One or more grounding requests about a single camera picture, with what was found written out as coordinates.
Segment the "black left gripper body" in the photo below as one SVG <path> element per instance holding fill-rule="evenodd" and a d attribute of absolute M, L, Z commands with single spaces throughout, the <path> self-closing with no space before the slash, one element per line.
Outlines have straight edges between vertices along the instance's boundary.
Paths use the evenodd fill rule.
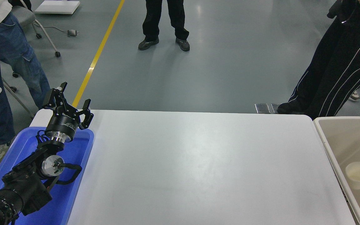
<path fill-rule="evenodd" d="M 77 110 L 54 110 L 45 129 L 48 138 L 74 138 L 80 124 L 80 115 Z"/>

